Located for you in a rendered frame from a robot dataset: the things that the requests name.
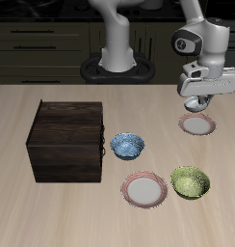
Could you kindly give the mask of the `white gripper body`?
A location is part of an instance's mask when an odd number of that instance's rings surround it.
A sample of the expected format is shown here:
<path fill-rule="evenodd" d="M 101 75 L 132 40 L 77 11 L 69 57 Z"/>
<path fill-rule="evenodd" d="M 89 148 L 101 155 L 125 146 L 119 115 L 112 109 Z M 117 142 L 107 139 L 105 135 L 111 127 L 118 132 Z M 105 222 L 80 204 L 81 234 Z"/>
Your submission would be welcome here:
<path fill-rule="evenodd" d="M 178 80 L 180 96 L 231 94 L 235 91 L 235 68 L 224 68 L 222 76 L 215 79 L 190 78 L 182 73 Z"/>

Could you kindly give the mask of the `white bowl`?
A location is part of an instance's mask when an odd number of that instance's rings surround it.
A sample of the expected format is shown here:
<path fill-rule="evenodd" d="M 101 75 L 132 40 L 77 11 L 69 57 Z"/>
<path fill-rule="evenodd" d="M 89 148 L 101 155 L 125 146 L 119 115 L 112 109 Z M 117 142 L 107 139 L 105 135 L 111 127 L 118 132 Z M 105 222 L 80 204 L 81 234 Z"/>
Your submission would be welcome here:
<path fill-rule="evenodd" d="M 188 111 L 190 111 L 192 113 L 197 113 L 197 112 L 201 112 L 207 108 L 207 106 L 208 106 L 207 103 L 205 103 L 203 105 L 199 105 L 198 97 L 199 96 L 191 96 L 185 100 L 184 106 Z"/>

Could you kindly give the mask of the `red rimmed white plate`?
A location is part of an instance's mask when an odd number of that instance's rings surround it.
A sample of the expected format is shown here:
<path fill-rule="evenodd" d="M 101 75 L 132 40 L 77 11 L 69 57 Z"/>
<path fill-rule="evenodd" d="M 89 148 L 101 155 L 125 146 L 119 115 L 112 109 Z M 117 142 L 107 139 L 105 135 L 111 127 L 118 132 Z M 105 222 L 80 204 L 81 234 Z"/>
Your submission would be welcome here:
<path fill-rule="evenodd" d="M 137 208 L 151 209 L 163 203 L 169 194 L 163 178 L 148 171 L 130 174 L 121 184 L 123 199 Z"/>
<path fill-rule="evenodd" d="M 184 114 L 179 118 L 178 125 L 183 131 L 195 136 L 209 135 L 217 127 L 212 118 L 201 113 Z"/>

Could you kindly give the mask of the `green patterned bowl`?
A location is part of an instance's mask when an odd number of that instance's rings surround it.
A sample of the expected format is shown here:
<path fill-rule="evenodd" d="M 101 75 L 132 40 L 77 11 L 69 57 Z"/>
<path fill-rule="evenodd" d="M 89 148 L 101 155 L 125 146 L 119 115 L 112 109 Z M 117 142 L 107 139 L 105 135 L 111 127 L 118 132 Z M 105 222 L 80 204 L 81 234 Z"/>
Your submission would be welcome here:
<path fill-rule="evenodd" d="M 211 187 L 209 177 L 196 167 L 183 166 L 170 175 L 174 191 L 187 200 L 197 200 L 204 196 Z"/>

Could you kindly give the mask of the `blue patterned bowl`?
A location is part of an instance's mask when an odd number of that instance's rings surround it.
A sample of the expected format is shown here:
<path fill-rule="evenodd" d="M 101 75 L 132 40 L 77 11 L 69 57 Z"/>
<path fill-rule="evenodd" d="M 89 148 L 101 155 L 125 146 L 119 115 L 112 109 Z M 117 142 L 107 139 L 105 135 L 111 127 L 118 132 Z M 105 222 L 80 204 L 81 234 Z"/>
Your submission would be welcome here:
<path fill-rule="evenodd" d="M 134 133 L 120 133 L 110 142 L 115 156 L 122 160 L 136 159 L 144 150 L 144 140 Z"/>

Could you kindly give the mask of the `dark wooden cabinet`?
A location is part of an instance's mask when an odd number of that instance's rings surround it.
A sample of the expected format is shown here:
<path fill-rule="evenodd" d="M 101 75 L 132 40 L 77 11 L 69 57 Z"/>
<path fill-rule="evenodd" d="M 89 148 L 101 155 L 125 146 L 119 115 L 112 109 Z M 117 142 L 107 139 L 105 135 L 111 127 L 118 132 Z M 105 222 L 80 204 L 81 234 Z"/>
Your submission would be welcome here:
<path fill-rule="evenodd" d="M 100 182 L 104 149 L 100 102 L 41 101 L 26 148 L 37 182 Z"/>

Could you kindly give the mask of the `dark kitchen cupboards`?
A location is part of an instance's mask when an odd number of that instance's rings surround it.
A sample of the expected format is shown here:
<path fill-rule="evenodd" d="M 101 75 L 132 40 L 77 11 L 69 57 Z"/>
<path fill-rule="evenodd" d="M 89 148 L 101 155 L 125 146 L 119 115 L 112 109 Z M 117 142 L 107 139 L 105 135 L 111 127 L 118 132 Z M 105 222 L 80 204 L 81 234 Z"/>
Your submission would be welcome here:
<path fill-rule="evenodd" d="M 192 61 L 170 46 L 185 24 L 178 6 L 164 0 L 158 11 L 117 11 L 130 21 L 130 46 L 156 68 L 153 84 L 175 84 Z M 81 64 L 104 46 L 103 19 L 88 0 L 0 0 L 0 84 L 83 84 Z"/>

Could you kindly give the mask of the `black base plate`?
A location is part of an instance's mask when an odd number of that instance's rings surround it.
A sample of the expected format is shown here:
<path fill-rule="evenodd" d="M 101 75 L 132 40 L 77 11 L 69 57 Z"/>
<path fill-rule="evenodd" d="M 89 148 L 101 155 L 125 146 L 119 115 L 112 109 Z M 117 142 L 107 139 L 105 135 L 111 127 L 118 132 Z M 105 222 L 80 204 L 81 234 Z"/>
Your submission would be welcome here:
<path fill-rule="evenodd" d="M 154 65 L 145 58 L 142 52 L 135 52 L 137 63 L 125 72 L 110 72 L 99 65 L 100 52 L 93 52 L 80 69 L 81 76 L 91 85 L 145 85 L 155 75 Z"/>

